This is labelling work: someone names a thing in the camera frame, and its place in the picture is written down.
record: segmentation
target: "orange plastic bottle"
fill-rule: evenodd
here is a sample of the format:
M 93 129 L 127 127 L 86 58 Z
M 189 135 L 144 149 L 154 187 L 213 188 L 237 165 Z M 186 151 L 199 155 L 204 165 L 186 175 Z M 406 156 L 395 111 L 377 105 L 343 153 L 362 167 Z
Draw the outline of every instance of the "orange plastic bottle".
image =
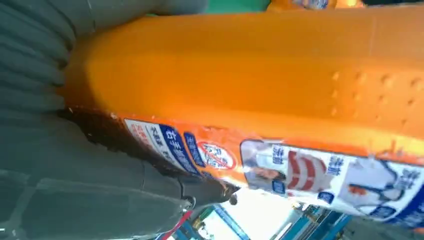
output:
M 422 6 L 143 18 L 81 42 L 62 93 L 182 171 L 420 228 L 423 21 Z

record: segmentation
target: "white label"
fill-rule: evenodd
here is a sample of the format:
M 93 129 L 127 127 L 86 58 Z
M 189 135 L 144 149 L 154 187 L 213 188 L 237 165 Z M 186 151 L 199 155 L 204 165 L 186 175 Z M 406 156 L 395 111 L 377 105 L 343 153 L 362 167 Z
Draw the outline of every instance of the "white label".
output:
M 165 158 L 172 165 L 185 171 L 168 148 L 159 124 L 129 119 L 125 119 L 125 124 L 137 141 L 148 146 L 151 150 Z

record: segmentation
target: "orange surface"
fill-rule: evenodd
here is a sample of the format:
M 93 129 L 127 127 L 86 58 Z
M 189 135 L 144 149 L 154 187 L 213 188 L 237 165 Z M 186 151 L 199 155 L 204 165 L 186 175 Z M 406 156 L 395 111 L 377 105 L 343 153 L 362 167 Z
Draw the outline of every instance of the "orange surface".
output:
M 80 43 L 61 92 L 119 117 L 422 165 L 423 22 L 421 6 L 148 17 Z

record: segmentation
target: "green wall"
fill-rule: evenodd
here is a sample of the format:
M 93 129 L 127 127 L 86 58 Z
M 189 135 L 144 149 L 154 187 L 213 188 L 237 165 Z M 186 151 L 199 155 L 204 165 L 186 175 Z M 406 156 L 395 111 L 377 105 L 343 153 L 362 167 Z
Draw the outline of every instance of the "green wall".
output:
M 270 0 L 209 0 L 207 13 L 246 13 L 264 11 Z

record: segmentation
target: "printed image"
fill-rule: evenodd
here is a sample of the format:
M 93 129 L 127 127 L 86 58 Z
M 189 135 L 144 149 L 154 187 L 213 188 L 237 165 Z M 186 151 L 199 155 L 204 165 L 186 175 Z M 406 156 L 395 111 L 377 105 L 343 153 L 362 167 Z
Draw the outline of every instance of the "printed image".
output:
M 360 212 L 370 215 L 387 202 L 402 199 L 405 189 L 414 184 L 420 173 L 403 171 L 398 176 L 385 161 L 372 158 L 357 158 L 349 163 L 339 199 L 352 205 Z
M 231 170 L 236 166 L 236 162 L 230 154 L 215 144 L 199 142 L 198 151 L 204 164 L 214 169 Z
M 240 151 L 244 175 L 252 189 L 275 192 L 276 183 L 283 183 L 285 189 L 319 193 L 331 187 L 334 176 L 326 174 L 326 164 L 315 156 L 258 140 L 244 141 Z

